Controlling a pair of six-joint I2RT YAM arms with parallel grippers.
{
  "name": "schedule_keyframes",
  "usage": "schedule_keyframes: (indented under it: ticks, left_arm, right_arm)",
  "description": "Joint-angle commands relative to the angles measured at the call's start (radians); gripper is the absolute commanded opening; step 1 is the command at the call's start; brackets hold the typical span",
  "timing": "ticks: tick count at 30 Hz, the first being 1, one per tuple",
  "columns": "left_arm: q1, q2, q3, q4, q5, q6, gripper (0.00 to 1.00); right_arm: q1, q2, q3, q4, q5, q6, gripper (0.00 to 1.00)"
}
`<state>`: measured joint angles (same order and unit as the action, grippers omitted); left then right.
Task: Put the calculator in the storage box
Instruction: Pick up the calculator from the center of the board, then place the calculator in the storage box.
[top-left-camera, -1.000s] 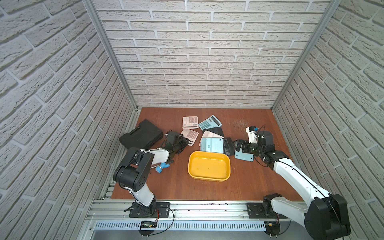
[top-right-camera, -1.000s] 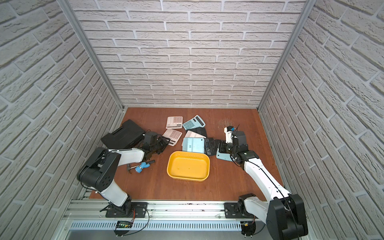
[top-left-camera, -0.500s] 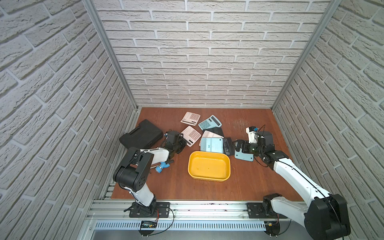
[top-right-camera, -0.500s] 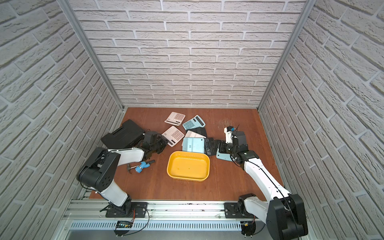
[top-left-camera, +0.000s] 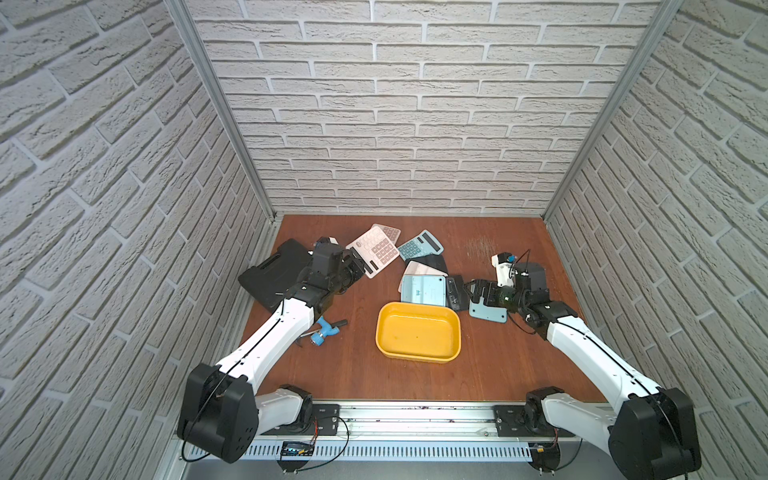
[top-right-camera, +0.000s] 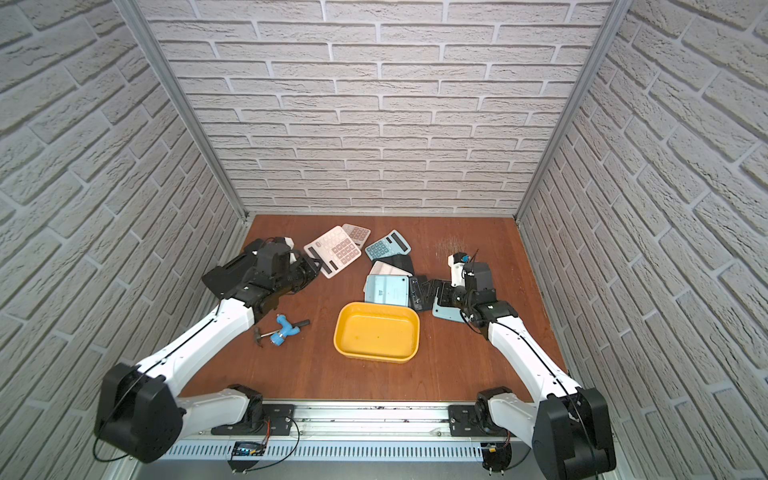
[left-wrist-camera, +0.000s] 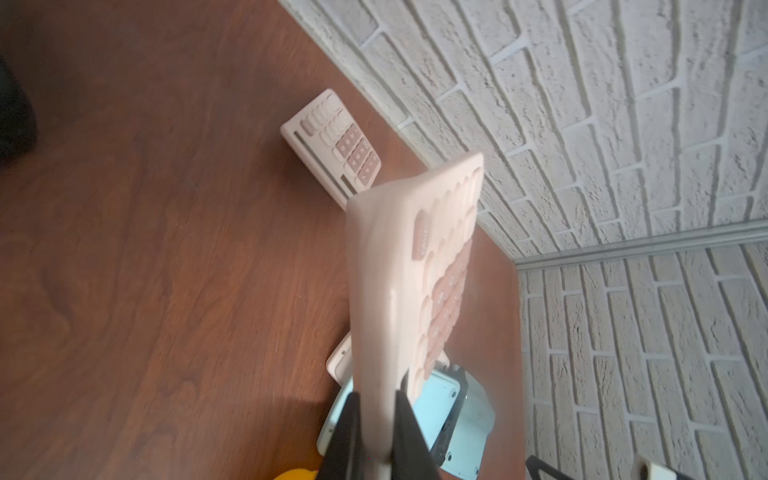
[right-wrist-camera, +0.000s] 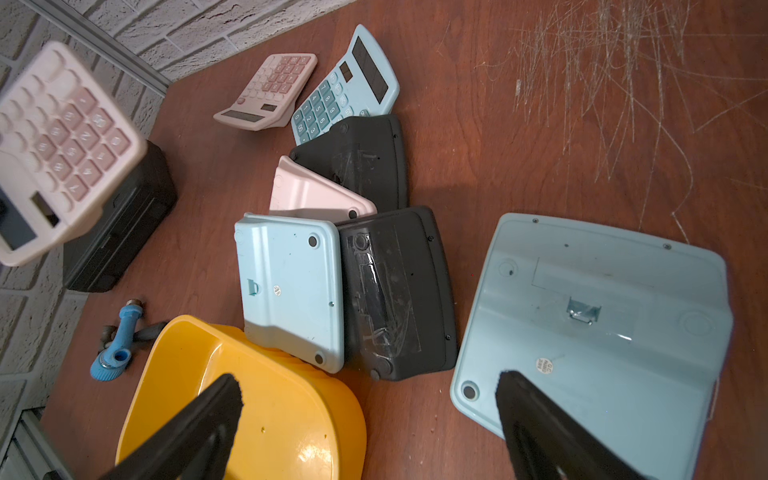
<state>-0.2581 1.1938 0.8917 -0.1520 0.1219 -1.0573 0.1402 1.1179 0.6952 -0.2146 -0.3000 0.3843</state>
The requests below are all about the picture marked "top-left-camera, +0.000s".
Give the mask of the black calculator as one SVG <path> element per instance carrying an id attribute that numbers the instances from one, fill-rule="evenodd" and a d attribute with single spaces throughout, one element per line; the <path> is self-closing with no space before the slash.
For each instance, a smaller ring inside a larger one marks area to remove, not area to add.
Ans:
<path id="1" fill-rule="evenodd" d="M 464 284 L 465 282 L 461 275 L 451 275 L 445 279 L 447 306 L 455 312 L 467 311 L 469 309 L 470 297 Z"/>

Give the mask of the light blue calculator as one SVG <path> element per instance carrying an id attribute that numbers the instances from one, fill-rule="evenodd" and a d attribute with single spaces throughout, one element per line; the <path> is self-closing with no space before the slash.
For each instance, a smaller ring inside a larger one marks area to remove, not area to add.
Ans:
<path id="1" fill-rule="evenodd" d="M 400 293 L 404 303 L 445 307 L 446 278 L 441 275 L 405 275 Z"/>

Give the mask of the large pink calculator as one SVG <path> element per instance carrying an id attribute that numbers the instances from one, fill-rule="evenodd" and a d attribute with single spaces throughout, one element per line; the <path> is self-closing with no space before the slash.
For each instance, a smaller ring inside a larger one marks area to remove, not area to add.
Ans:
<path id="1" fill-rule="evenodd" d="M 372 226 L 346 248 L 356 252 L 363 260 L 363 271 L 368 278 L 374 278 L 400 257 L 395 244 L 379 226 Z"/>

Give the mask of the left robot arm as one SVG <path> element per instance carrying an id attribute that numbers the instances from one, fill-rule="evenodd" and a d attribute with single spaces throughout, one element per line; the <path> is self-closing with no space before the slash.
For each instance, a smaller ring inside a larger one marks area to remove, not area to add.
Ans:
<path id="1" fill-rule="evenodd" d="M 275 428 L 312 430 L 312 396 L 293 385 L 258 393 L 291 345 L 319 322 L 337 295 L 365 275 L 354 249 L 319 239 L 311 262 L 287 289 L 271 317 L 240 347 L 217 363 L 198 364 L 186 380 L 177 436 L 227 463 L 238 460 L 253 439 Z"/>

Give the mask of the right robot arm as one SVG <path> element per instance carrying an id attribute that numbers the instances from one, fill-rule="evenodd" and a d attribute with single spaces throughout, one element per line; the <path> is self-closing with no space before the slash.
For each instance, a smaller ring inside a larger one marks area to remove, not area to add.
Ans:
<path id="1" fill-rule="evenodd" d="M 700 469 L 702 455 L 692 400 L 640 373 L 599 339 L 562 301 L 551 299 L 544 268 L 509 253 L 493 257 L 493 280 L 463 285 L 469 313 L 519 315 L 522 331 L 565 354 L 610 405 L 604 411 L 559 387 L 529 392 L 519 417 L 534 435 L 570 432 L 610 456 L 627 479 L 672 479 Z"/>

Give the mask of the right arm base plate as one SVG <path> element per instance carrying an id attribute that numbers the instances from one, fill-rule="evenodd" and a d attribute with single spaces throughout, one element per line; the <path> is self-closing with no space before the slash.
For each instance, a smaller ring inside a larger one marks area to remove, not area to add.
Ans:
<path id="1" fill-rule="evenodd" d="M 498 404 L 492 407 L 497 435 L 502 438 L 553 438 L 555 428 L 542 414 L 534 413 L 526 404 Z"/>

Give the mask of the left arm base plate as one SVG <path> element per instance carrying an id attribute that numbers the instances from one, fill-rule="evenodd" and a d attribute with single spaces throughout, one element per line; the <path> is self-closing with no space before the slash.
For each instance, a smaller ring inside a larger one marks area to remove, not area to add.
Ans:
<path id="1" fill-rule="evenodd" d="M 297 419 L 290 424 L 280 425 L 264 433 L 264 436 L 335 436 L 338 432 L 340 405 L 335 403 L 313 403 L 303 406 Z"/>

